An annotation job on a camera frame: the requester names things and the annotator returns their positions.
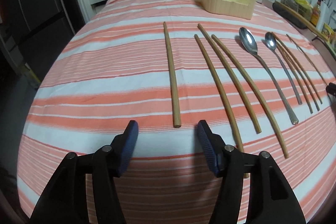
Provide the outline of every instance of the food package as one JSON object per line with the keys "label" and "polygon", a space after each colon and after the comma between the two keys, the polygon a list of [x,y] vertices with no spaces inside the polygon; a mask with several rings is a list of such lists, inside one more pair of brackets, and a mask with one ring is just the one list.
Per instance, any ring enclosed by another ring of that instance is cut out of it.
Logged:
{"label": "food package", "polygon": [[323,24],[322,34],[328,39],[328,42],[330,43],[331,38],[334,35],[334,31],[332,28],[329,27],[327,23]]}

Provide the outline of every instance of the wooden stick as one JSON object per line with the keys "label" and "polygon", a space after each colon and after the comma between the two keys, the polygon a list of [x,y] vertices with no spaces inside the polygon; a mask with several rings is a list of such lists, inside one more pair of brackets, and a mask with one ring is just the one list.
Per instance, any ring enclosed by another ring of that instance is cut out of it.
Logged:
{"label": "wooden stick", "polygon": [[319,107],[319,104],[317,103],[316,99],[315,99],[315,96],[314,96],[314,93],[313,91],[311,90],[307,80],[305,79],[305,77],[303,76],[303,74],[301,73],[299,67],[297,66],[297,64],[294,62],[294,60],[292,59],[292,57],[285,51],[285,49],[282,47],[282,45],[278,44],[278,49],[281,50],[283,52],[283,54],[287,57],[287,59],[292,63],[292,65],[294,66],[294,68],[297,70],[297,72],[299,73],[299,75],[301,76],[303,82],[305,83],[305,85],[307,86],[308,88],[308,91],[311,95],[311,97],[313,98],[313,101],[314,101],[314,104],[316,106],[316,109],[319,111],[320,110],[320,107]]}
{"label": "wooden stick", "polygon": [[258,87],[253,82],[253,80],[248,75],[248,73],[243,68],[243,66],[239,63],[239,61],[229,51],[229,49],[214,34],[211,37],[218,44],[218,46],[227,54],[227,56],[229,56],[229,58],[231,59],[231,61],[235,64],[235,66],[237,67],[237,69],[240,71],[240,73],[242,74],[242,76],[245,78],[246,82],[250,85],[251,89],[253,90],[253,92],[257,96],[257,98],[258,98],[259,102],[261,103],[262,107],[264,108],[265,113],[266,113],[266,115],[267,115],[267,117],[268,117],[268,119],[269,119],[269,121],[270,121],[273,129],[274,129],[274,132],[275,132],[276,136],[278,137],[280,146],[281,146],[282,151],[283,151],[283,155],[285,156],[286,159],[289,158],[289,154],[288,154],[288,151],[287,151],[286,143],[285,143],[285,140],[284,140],[284,138],[282,136],[282,133],[281,133],[281,130],[280,130],[279,125],[277,123],[277,120],[275,120],[274,115],[273,115],[271,109],[267,105],[266,100],[264,99],[263,95],[259,91]]}
{"label": "wooden stick", "polygon": [[237,88],[237,90],[238,90],[246,108],[247,108],[247,111],[250,114],[250,117],[251,117],[251,120],[253,122],[253,125],[254,125],[254,128],[255,128],[256,132],[260,133],[261,128],[260,128],[258,119],[257,119],[257,117],[254,113],[254,110],[251,106],[251,103],[250,103],[249,99],[247,98],[247,95],[246,95],[242,85],[240,84],[237,76],[233,72],[232,68],[230,67],[229,63],[225,59],[224,55],[221,53],[219,48],[216,46],[215,42],[211,39],[211,37],[206,32],[206,30],[204,30],[203,26],[201,24],[198,24],[198,28],[201,30],[202,34],[204,35],[206,40],[209,42],[209,44],[211,45],[211,47],[213,48],[213,50],[217,54],[218,58],[220,59],[220,61],[223,64],[224,68],[226,69],[227,73],[229,74],[230,78],[232,79],[232,82],[235,84],[235,86],[236,86],[236,88]]}
{"label": "wooden stick", "polygon": [[294,74],[294,76],[295,76],[295,78],[296,78],[296,80],[297,80],[297,82],[298,82],[298,84],[299,84],[299,86],[300,86],[300,88],[301,88],[301,90],[302,90],[302,94],[303,94],[303,96],[304,96],[304,98],[305,98],[305,100],[306,100],[306,102],[307,102],[307,105],[308,105],[308,107],[309,107],[309,111],[310,111],[311,114],[313,114],[313,108],[311,107],[311,104],[310,104],[310,100],[309,100],[309,98],[308,98],[308,95],[307,95],[307,93],[306,93],[306,91],[305,91],[305,88],[304,88],[303,85],[302,85],[302,82],[301,82],[300,78],[298,77],[297,73],[295,72],[295,69],[293,68],[292,63],[291,63],[291,62],[289,61],[289,59],[287,58],[285,52],[282,51],[281,46],[278,47],[278,51],[281,53],[283,59],[286,61],[286,63],[288,64],[290,70],[291,70],[292,73]]}
{"label": "wooden stick", "polygon": [[209,70],[212,74],[212,77],[215,81],[215,84],[216,84],[216,87],[218,89],[218,92],[219,92],[219,96],[223,102],[223,105],[224,105],[224,108],[226,110],[226,113],[227,113],[227,117],[230,121],[230,124],[231,124],[231,127],[232,127],[232,132],[233,132],[233,136],[235,138],[235,141],[236,141],[236,144],[237,144],[237,148],[240,152],[244,152],[244,147],[243,147],[243,143],[242,143],[242,139],[240,137],[240,134],[239,134],[239,129],[238,129],[238,126],[237,126],[237,122],[236,122],[236,119],[235,119],[235,116],[233,114],[233,111],[232,111],[232,108],[231,108],[231,105],[230,105],[230,102],[226,96],[226,93],[224,91],[224,88],[223,88],[223,85],[222,85],[222,82],[221,80],[219,79],[218,77],[218,74],[215,70],[215,67],[213,66],[211,60],[210,60],[210,57],[208,55],[208,53],[206,52],[201,40],[199,39],[199,37],[196,35],[194,35],[195,39],[196,39],[196,42],[204,56],[204,59],[209,67]]}
{"label": "wooden stick", "polygon": [[172,105],[173,105],[173,124],[175,128],[179,128],[181,127],[179,94],[177,92],[177,82],[176,82],[173,52],[171,50],[170,38],[169,38],[169,33],[168,33],[166,22],[163,23],[163,30],[165,34],[167,57],[168,57],[170,92],[171,92],[171,100],[172,100]]}
{"label": "wooden stick", "polygon": [[325,85],[328,85],[327,82],[324,80],[322,74],[320,73],[320,71],[316,68],[315,64],[313,63],[313,61],[309,58],[309,56],[303,51],[303,49],[294,41],[294,39],[292,39],[288,34],[287,34],[288,38],[291,40],[291,42],[293,42],[296,47],[299,48],[299,50],[304,54],[304,56],[307,58],[307,60],[310,62],[310,64],[314,67],[314,69],[318,72],[319,76],[322,78],[323,82],[325,83]]}
{"label": "wooden stick", "polygon": [[281,46],[283,48],[285,48],[285,50],[292,56],[293,60],[299,65],[300,69],[302,70],[302,72],[305,74],[306,78],[308,79],[309,83],[311,84],[313,90],[315,91],[317,98],[320,100],[321,104],[323,104],[321,97],[319,95],[319,93],[317,92],[317,89],[314,85],[314,83],[312,82],[312,80],[310,79],[309,75],[307,74],[306,70],[302,67],[301,63],[298,61],[298,59],[295,57],[295,55],[290,51],[290,49],[281,41],[281,39],[279,37],[277,37],[277,35],[275,33],[272,32],[272,34],[274,35],[274,37],[280,42]]}

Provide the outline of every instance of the orange and white striped cloth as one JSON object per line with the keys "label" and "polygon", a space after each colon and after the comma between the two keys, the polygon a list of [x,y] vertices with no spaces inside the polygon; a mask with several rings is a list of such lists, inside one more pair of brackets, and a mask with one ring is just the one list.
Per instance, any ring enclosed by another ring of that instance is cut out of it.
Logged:
{"label": "orange and white striped cloth", "polygon": [[[163,21],[174,56],[181,128],[173,128]],[[236,87],[198,23],[221,39],[253,78],[278,121],[289,159],[284,159],[256,96],[227,58],[260,122],[262,132],[256,134]],[[237,43],[242,26],[255,36],[260,56],[278,80],[299,124],[291,124],[265,69]],[[307,70],[323,100],[319,112],[306,89],[314,109],[310,114],[293,77],[303,101],[298,105],[276,56],[261,42],[268,31],[275,32]],[[133,158],[127,172],[115,179],[127,223],[208,223],[221,180],[208,170],[195,125],[205,119],[227,144],[235,143],[194,34],[201,38],[223,83],[245,151],[269,151],[294,189],[306,219],[314,215],[336,179],[336,121],[321,78],[286,34],[300,44],[326,81],[335,81],[318,51],[282,17],[258,3],[252,19],[244,20],[210,14],[197,0],[109,0],[63,50],[29,111],[17,167],[20,202],[28,216],[66,153],[92,153],[109,144],[134,119],[139,137]],[[91,223],[97,223],[90,179],[88,210]],[[239,223],[246,218],[248,187],[246,179]]]}

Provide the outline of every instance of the metal spoon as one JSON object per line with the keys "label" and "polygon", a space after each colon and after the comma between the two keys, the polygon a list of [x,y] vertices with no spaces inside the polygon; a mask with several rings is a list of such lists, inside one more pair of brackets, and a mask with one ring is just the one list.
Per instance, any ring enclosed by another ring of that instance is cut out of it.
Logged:
{"label": "metal spoon", "polygon": [[277,40],[275,39],[274,35],[271,32],[267,32],[265,34],[265,42],[266,42],[265,43],[266,47],[268,47],[275,54],[275,56],[278,58],[283,70],[285,71],[289,81],[291,82],[292,88],[294,90],[294,93],[295,93],[295,96],[296,96],[296,99],[297,99],[299,105],[302,105],[302,101],[301,101],[299,92],[297,91],[297,88],[296,88],[296,86],[293,82],[293,79],[292,79],[291,75],[289,74],[285,64],[282,62],[279,55],[275,52],[275,49],[277,48]]}
{"label": "metal spoon", "polygon": [[299,122],[299,120],[296,117],[296,115],[295,115],[293,109],[291,108],[290,104],[288,103],[286,97],[284,96],[278,82],[274,78],[272,72],[270,71],[270,69],[266,65],[265,61],[258,55],[258,47],[257,47],[257,43],[256,43],[253,35],[246,28],[241,27],[239,29],[239,37],[240,37],[240,40],[241,40],[242,44],[244,45],[245,49],[250,54],[252,54],[256,59],[258,59],[258,61],[263,65],[265,70],[268,72],[268,74],[270,75],[275,87],[277,88],[277,90],[279,92],[280,98],[281,98],[283,104],[285,105],[285,108],[287,110],[287,113],[289,115],[289,118],[290,118],[292,124],[297,124]]}

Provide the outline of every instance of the blue rubber gripper pad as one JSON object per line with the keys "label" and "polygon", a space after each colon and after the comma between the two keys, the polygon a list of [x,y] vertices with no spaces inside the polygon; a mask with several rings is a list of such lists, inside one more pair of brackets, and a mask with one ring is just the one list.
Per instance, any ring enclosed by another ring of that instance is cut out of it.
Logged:
{"label": "blue rubber gripper pad", "polygon": [[209,127],[207,123],[204,124],[202,121],[199,121],[197,124],[197,135],[201,143],[203,153],[208,164],[208,168],[212,173],[214,173],[215,176],[217,176],[219,172],[219,169],[217,167],[217,155],[206,133],[206,127]]}
{"label": "blue rubber gripper pad", "polygon": [[132,158],[135,143],[137,142],[139,127],[136,121],[130,121],[123,135],[127,135],[124,146],[120,153],[120,165],[117,169],[118,174],[121,176],[128,167],[128,164]]}

